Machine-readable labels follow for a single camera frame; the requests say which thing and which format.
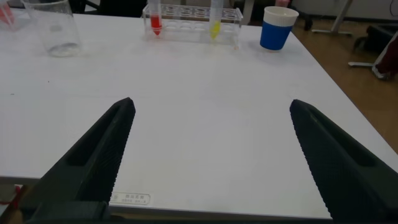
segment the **floor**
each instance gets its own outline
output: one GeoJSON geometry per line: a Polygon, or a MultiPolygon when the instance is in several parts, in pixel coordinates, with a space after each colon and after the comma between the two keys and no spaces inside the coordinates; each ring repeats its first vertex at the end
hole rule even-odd
{"type": "MultiPolygon", "coordinates": [[[[314,21],[314,29],[330,29],[333,21],[314,21]]],[[[344,22],[340,30],[353,32],[353,37],[331,36],[304,31],[303,21],[296,23],[293,33],[319,64],[345,92],[387,143],[398,153],[398,78],[380,81],[368,68],[350,68],[348,62],[374,62],[377,55],[353,52],[358,37],[366,36],[371,24],[344,22]]]]}

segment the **red liquid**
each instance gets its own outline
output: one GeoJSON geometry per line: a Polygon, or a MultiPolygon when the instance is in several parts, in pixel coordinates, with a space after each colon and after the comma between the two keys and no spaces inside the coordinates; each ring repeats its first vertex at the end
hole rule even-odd
{"type": "Polygon", "coordinates": [[[2,20],[3,22],[5,22],[8,25],[11,25],[9,23],[9,21],[7,20],[7,16],[8,16],[8,18],[11,20],[11,23],[13,24],[14,23],[14,15],[12,15],[10,7],[8,6],[7,3],[3,4],[2,7],[4,7],[6,14],[4,14],[3,10],[0,9],[0,20],[2,20]]]}
{"type": "Polygon", "coordinates": [[[156,35],[159,35],[160,31],[162,30],[162,23],[159,19],[159,16],[158,15],[150,16],[150,24],[152,26],[152,30],[154,30],[154,33],[156,35]]]}

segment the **red object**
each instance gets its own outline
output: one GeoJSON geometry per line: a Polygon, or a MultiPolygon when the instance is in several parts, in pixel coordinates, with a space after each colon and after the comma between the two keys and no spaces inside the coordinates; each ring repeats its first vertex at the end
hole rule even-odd
{"type": "Polygon", "coordinates": [[[279,7],[287,7],[290,3],[290,0],[276,0],[275,1],[275,6],[279,7]]]}
{"type": "Polygon", "coordinates": [[[12,204],[12,206],[17,209],[18,208],[18,201],[21,196],[21,188],[19,186],[15,186],[15,193],[16,196],[11,202],[0,202],[0,205],[9,205],[12,204]]]}
{"type": "Polygon", "coordinates": [[[398,37],[387,46],[387,52],[376,65],[377,70],[383,74],[390,72],[392,75],[398,73],[398,37]]]}
{"type": "Polygon", "coordinates": [[[162,22],[160,21],[160,18],[158,15],[150,16],[150,24],[152,26],[152,30],[156,35],[160,34],[160,31],[162,30],[162,22]]]}
{"type": "Polygon", "coordinates": [[[10,10],[10,7],[8,6],[7,3],[0,5],[0,7],[2,7],[2,9],[0,9],[0,20],[5,22],[8,25],[11,25],[7,19],[7,17],[11,20],[11,23],[14,23],[14,15],[12,15],[12,12],[10,10]]]}

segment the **paper cup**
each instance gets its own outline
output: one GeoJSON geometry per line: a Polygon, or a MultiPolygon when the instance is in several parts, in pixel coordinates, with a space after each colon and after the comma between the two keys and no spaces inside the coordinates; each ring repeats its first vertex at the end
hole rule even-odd
{"type": "Polygon", "coordinates": [[[280,50],[299,13],[285,7],[269,6],[264,9],[260,45],[269,50],[280,50]]]}

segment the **table surface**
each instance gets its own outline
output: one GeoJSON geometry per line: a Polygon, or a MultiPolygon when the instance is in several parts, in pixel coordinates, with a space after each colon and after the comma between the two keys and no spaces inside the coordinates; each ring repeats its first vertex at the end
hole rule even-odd
{"type": "Polygon", "coordinates": [[[49,57],[32,24],[0,39],[0,182],[41,178],[116,101],[136,106],[114,192],[156,208],[329,218],[289,106],[316,106],[398,171],[398,155],[290,34],[239,50],[143,39],[141,19],[75,15],[83,51],[49,57]]]}

